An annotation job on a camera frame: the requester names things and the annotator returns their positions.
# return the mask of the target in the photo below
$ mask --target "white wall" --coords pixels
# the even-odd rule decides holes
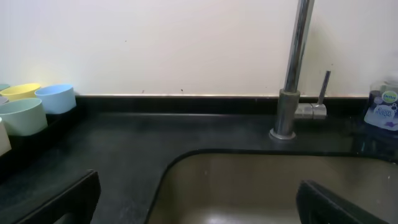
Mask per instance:
[[[328,96],[367,96],[398,50],[397,4],[315,1],[299,90],[318,95],[331,69]],[[276,96],[296,7],[297,0],[1,0],[0,82],[71,83],[83,95]]]

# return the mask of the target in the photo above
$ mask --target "metal faucet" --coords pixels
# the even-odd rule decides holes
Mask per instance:
[[[297,90],[314,2],[315,0],[298,1],[285,87],[279,91],[276,122],[274,128],[270,130],[270,135],[277,139],[293,139],[296,136],[293,132],[294,119],[326,118],[326,106],[323,104],[323,98],[330,71],[326,72],[317,104],[299,104],[300,92]]]

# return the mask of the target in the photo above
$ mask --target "dark counter surface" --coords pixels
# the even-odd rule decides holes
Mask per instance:
[[[358,155],[350,118],[299,121],[298,138],[289,144],[269,138],[273,124],[271,115],[90,115],[39,160],[0,185],[0,213],[93,169],[102,193],[92,223],[144,223],[167,166],[187,152],[245,149]]]

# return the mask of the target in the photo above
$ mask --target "cup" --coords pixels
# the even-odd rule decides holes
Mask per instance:
[[[40,85],[38,83],[12,86],[0,91],[0,95],[7,97],[10,102],[25,98],[35,98],[35,91],[39,88]]]
[[[47,127],[42,100],[28,98],[0,105],[0,118],[8,135],[30,136]]]
[[[8,85],[8,84],[0,83],[0,91],[5,90],[6,88],[9,88],[9,87],[10,87],[10,85]]]
[[[47,114],[62,114],[76,106],[75,92],[69,84],[47,86],[35,92]]]
[[[0,118],[0,156],[11,149],[10,140],[4,127],[4,121]]]
[[[7,99],[7,97],[4,96],[0,96],[0,105],[2,105],[3,103],[8,103],[9,100]]]

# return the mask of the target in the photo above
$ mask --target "sink basin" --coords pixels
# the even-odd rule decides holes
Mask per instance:
[[[197,154],[164,175],[148,224],[301,223],[295,196],[314,180],[398,223],[398,167],[357,157]]]

